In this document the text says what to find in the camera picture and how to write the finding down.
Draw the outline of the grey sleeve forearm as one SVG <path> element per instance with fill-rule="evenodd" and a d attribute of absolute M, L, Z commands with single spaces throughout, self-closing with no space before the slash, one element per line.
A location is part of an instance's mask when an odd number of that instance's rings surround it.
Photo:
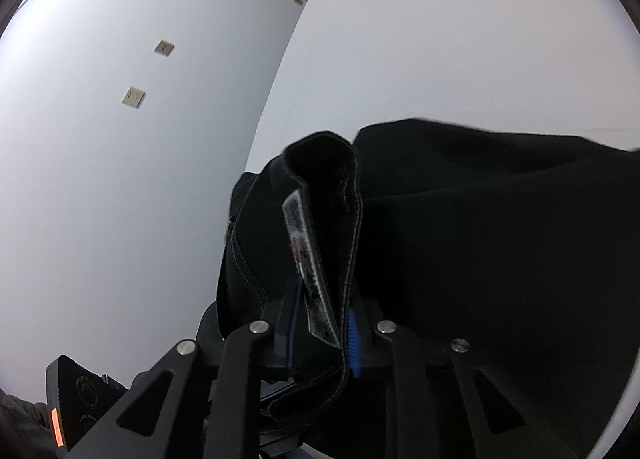
<path fill-rule="evenodd" d="M 0 393 L 0 458 L 55 459 L 50 407 Z"/>

